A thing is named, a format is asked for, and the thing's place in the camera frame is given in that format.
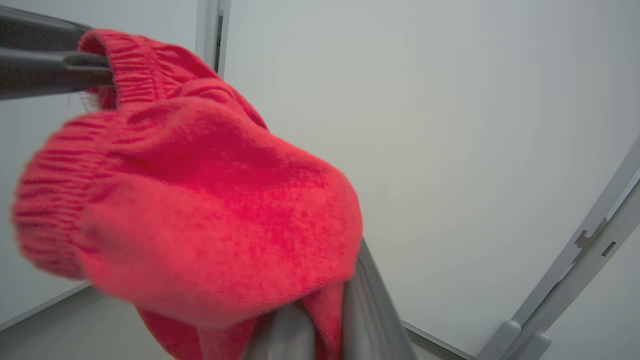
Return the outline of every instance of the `red knit beanie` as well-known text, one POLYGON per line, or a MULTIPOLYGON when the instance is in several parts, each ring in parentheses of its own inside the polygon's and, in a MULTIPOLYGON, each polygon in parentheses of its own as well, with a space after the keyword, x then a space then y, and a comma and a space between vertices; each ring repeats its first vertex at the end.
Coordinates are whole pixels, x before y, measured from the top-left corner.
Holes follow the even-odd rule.
POLYGON ((116 88, 27 166, 22 253, 136 304, 181 360, 237 359, 257 315, 302 298, 336 356, 362 235, 344 175, 270 134, 188 50, 109 30, 80 50, 109 58, 116 88))

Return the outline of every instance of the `knit hat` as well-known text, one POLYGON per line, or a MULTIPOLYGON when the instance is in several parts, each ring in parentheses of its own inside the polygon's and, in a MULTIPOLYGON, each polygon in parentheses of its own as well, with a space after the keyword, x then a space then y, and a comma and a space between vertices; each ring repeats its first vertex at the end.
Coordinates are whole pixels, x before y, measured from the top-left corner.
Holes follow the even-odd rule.
MULTIPOLYGON (((109 58, 116 87, 91 90, 103 111, 67 122, 26 167, 13 206, 22 253, 195 326, 201 343, 304 298, 337 354, 362 236, 344 175, 269 133, 186 49, 110 30, 79 48, 109 58)), ((245 333, 201 356, 237 358, 245 333)))

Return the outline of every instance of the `white wall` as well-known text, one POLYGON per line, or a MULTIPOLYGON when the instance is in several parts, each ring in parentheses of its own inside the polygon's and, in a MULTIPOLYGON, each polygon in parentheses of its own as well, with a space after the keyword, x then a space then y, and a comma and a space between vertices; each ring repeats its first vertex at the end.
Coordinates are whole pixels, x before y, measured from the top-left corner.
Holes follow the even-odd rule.
MULTIPOLYGON (((198 0, 0 0, 0 4, 195 49, 198 0)), ((64 121, 82 113, 77 94, 0 101, 0 329, 2 323, 78 285, 42 273, 22 259, 8 219, 25 163, 64 121)))
POLYGON ((542 360, 637 359, 640 227, 548 330, 542 360))
POLYGON ((170 360, 135 307, 86 289, 0 332, 2 360, 170 360))
POLYGON ((472 355, 640 134, 640 3, 233 0, 225 79, 342 169, 394 302, 472 355))

